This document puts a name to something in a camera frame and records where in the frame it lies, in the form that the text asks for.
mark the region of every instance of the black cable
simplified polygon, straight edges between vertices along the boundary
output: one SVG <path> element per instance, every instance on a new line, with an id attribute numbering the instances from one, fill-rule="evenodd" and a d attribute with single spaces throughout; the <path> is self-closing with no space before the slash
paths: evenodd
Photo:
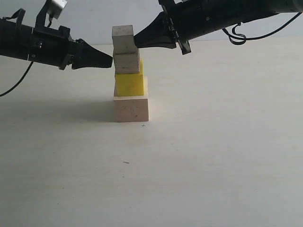
<path id="1" fill-rule="evenodd" d="M 239 26 L 239 24 L 233 28 L 233 34 L 234 35 L 231 35 L 226 28 L 223 28 L 222 30 L 224 31 L 225 34 L 228 35 L 229 39 L 236 39 L 236 40 L 242 40 L 242 41 L 251 41 L 251 40 L 259 40 L 259 39 L 264 39 L 264 38 L 267 38 L 271 35 L 274 35 L 276 33 L 278 33 L 279 31 L 281 31 L 282 29 L 284 29 L 286 26 L 288 26 L 290 23 L 292 23 L 294 20 L 296 20 L 302 13 L 297 13 L 293 18 L 291 18 L 289 21 L 287 21 L 284 25 L 282 25 L 280 28 L 278 28 L 277 30 L 269 33 L 269 34 L 266 34 L 266 35 L 263 35 L 263 36 L 259 36 L 259 37 L 253 37 L 253 38 L 244 38 L 243 35 L 241 35 L 243 38 L 240 38 L 240 37 L 236 37 L 234 35 L 240 35 L 240 34 L 237 34 L 235 33 L 235 28 L 237 26 Z"/>
<path id="2" fill-rule="evenodd" d="M 49 24 L 47 27 L 50 27 L 52 25 L 52 19 L 53 18 L 49 18 Z M 0 97 L 3 97 L 3 96 L 6 96 L 7 94 L 9 94 L 10 92 L 12 92 L 13 90 L 15 90 L 16 87 L 19 86 L 19 84 L 21 84 L 21 82 L 24 80 L 24 78 L 26 77 L 26 75 L 28 74 L 29 70 L 32 68 L 34 62 L 32 61 L 30 64 L 29 64 L 29 67 L 27 68 L 27 70 L 25 71 L 25 73 L 23 74 L 22 78 L 18 81 L 17 84 L 15 84 L 10 90 L 0 94 Z"/>

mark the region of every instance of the wooden block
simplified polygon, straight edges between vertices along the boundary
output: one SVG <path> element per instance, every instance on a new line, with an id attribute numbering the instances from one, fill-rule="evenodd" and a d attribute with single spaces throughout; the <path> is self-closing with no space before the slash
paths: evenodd
<path id="1" fill-rule="evenodd" d="M 144 78 L 143 78 L 143 61 L 139 73 L 133 74 L 116 74 L 116 95 L 122 96 L 143 96 L 144 95 Z"/>
<path id="2" fill-rule="evenodd" d="M 118 97 L 115 89 L 114 103 L 117 122 L 148 122 L 148 80 L 144 77 L 144 95 Z"/>
<path id="3" fill-rule="evenodd" d="M 134 29 L 132 25 L 115 26 L 112 31 L 114 53 L 136 53 L 138 48 L 134 44 Z"/>
<path id="4" fill-rule="evenodd" d="M 116 68 L 116 74 L 139 73 L 140 72 L 139 50 L 131 54 L 114 53 L 114 63 Z"/>

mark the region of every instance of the white table surface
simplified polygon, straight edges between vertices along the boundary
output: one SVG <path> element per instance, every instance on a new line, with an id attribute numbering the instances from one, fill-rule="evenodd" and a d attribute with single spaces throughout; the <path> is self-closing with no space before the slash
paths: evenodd
<path id="1" fill-rule="evenodd" d="M 113 122 L 113 68 L 34 64 L 0 99 L 0 226 L 303 226 L 303 38 L 192 50 L 142 50 L 148 123 Z"/>

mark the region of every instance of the large wooden block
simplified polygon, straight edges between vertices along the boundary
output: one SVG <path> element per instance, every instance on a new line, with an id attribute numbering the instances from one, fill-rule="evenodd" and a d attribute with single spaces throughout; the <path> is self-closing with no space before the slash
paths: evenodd
<path id="1" fill-rule="evenodd" d="M 138 48 L 134 44 L 134 29 L 132 25 L 115 26 L 112 31 L 114 53 L 135 53 Z"/>
<path id="2" fill-rule="evenodd" d="M 143 61 L 139 73 L 133 74 L 116 74 L 116 94 L 122 96 L 143 96 L 144 95 L 144 78 L 143 78 Z"/>
<path id="3" fill-rule="evenodd" d="M 148 81 L 144 78 L 144 95 L 118 97 L 115 89 L 114 95 L 117 122 L 148 122 Z"/>
<path id="4" fill-rule="evenodd" d="M 116 74 L 139 73 L 140 72 L 139 50 L 131 54 L 114 53 L 114 63 L 116 68 Z"/>

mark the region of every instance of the block tower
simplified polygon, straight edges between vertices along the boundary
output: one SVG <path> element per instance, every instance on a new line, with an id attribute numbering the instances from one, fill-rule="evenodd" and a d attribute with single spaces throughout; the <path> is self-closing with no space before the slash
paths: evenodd
<path id="1" fill-rule="evenodd" d="M 114 103 L 117 122 L 147 122 L 148 84 L 140 51 L 134 44 L 132 25 L 115 26 L 112 32 L 115 63 Z"/>

